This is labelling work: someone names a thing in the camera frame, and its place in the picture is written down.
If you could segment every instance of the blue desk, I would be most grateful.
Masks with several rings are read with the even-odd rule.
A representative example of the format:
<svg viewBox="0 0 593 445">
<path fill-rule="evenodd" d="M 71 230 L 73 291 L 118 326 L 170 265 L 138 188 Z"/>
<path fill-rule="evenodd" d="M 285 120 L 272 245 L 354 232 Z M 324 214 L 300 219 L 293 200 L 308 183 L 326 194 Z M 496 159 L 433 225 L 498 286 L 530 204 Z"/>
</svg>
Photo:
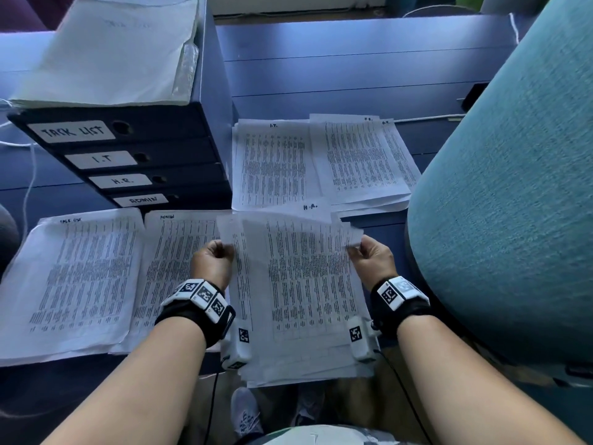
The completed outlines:
<svg viewBox="0 0 593 445">
<path fill-rule="evenodd" d="M 9 97 L 38 62 L 51 34 L 0 34 L 0 98 Z M 248 119 L 306 119 L 310 113 L 403 119 L 460 113 L 456 99 L 474 82 L 492 79 L 515 48 L 506 16 L 226 26 L 218 27 L 218 34 L 233 101 L 238 115 Z M 455 127 L 455 122 L 435 120 L 398 128 L 424 170 Z M 29 141 L 14 128 L 0 130 L 0 140 Z M 112 207 L 44 150 L 36 151 L 39 173 L 28 203 L 29 227 L 42 217 Z M 0 203 L 21 224 L 30 151 L 0 146 L 0 163 Z M 409 274 L 403 255 L 405 219 L 405 212 L 351 219 L 390 246 L 404 276 Z M 21 435 L 20 444 L 39 442 L 121 359 L 99 355 L 0 369 L 1 409 L 18 414 L 53 410 L 32 419 L 1 421 L 0 442 L 8 444 L 25 430 L 28 436 L 34 430 L 37 439 L 26 442 Z"/>
</svg>

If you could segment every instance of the shoe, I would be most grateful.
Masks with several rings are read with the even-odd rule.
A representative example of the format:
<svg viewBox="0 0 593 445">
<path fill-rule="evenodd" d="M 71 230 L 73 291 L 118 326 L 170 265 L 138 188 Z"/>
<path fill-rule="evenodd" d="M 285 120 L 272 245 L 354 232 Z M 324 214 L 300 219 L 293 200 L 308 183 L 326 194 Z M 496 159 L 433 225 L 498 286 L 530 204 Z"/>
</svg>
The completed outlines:
<svg viewBox="0 0 593 445">
<path fill-rule="evenodd" d="M 298 399 L 296 400 L 296 414 L 292 426 L 315 425 L 322 412 L 326 397 L 325 381 L 301 383 L 298 385 Z"/>
<path fill-rule="evenodd" d="M 231 422 L 239 437 L 250 433 L 263 434 L 257 400 L 247 388 L 238 388 L 231 397 Z"/>
</svg>

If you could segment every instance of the white label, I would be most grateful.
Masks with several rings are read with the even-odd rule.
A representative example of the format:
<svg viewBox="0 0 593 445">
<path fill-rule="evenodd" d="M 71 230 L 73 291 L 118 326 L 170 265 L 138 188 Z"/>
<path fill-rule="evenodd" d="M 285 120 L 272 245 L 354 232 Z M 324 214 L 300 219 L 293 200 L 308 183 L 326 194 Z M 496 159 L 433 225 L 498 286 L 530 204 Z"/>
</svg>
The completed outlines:
<svg viewBox="0 0 593 445">
<path fill-rule="evenodd" d="M 169 202 L 165 195 L 161 193 L 153 193 L 150 195 L 134 195 L 131 197 L 119 197 L 114 198 L 113 201 L 115 201 L 118 205 L 120 205 L 123 208 L 141 205 L 159 205 L 161 203 Z"/>
<path fill-rule="evenodd" d="M 142 173 L 134 173 L 131 175 L 89 176 L 88 179 L 95 183 L 100 189 L 149 186 L 152 184 L 152 181 L 148 178 L 148 176 Z"/>
<path fill-rule="evenodd" d="M 78 168 L 121 167 L 123 165 L 138 165 L 127 151 L 106 151 L 103 153 L 67 154 L 64 156 Z"/>
<path fill-rule="evenodd" d="M 27 125 L 47 143 L 109 141 L 115 136 L 100 120 L 33 123 Z"/>
</svg>

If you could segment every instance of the black cable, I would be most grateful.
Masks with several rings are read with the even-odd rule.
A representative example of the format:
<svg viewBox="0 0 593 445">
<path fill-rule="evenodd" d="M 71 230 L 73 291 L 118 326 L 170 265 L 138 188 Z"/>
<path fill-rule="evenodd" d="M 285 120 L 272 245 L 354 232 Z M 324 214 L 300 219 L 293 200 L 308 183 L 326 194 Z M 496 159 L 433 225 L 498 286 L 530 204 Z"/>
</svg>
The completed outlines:
<svg viewBox="0 0 593 445">
<path fill-rule="evenodd" d="M 221 366 L 224 361 L 226 361 L 228 357 L 224 358 L 221 361 Z M 208 442 L 208 436 L 210 435 L 210 426 L 212 425 L 212 414 L 214 413 L 214 396 L 217 393 L 217 382 L 218 382 L 218 375 L 221 372 L 221 368 L 218 368 L 217 375 L 214 377 L 214 385 L 212 386 L 212 401 L 210 403 L 210 415 L 208 416 L 208 426 L 206 427 L 206 435 L 204 436 L 204 445 Z"/>
<path fill-rule="evenodd" d="M 410 399 L 410 395 L 408 395 L 408 392 L 404 386 L 404 383 L 402 381 L 402 379 L 400 378 L 399 374 L 397 373 L 396 367 L 393 366 L 393 364 L 391 364 L 389 362 L 389 359 L 387 359 L 387 356 L 385 356 L 383 354 L 383 352 L 381 350 L 373 350 L 375 353 L 380 354 L 381 356 L 383 356 L 383 359 L 385 359 L 385 362 L 387 362 L 387 365 L 391 367 L 391 369 L 393 370 L 393 373 L 396 374 L 396 378 L 400 383 L 400 386 L 402 387 L 402 390 L 404 391 L 404 395 L 406 396 L 406 399 L 408 401 L 408 404 L 410 404 L 411 410 L 414 413 L 414 417 L 416 417 L 416 421 L 418 422 L 420 429 L 422 430 L 422 433 L 424 433 L 424 436 L 426 437 L 426 440 L 428 441 L 428 443 L 430 445 L 432 445 L 432 441 L 431 438 L 428 436 L 428 433 L 426 432 L 426 429 L 424 429 L 424 425 L 422 424 L 422 422 L 420 421 L 420 417 L 418 416 L 418 413 L 416 412 L 416 409 L 414 408 L 414 404 L 411 402 Z"/>
</svg>

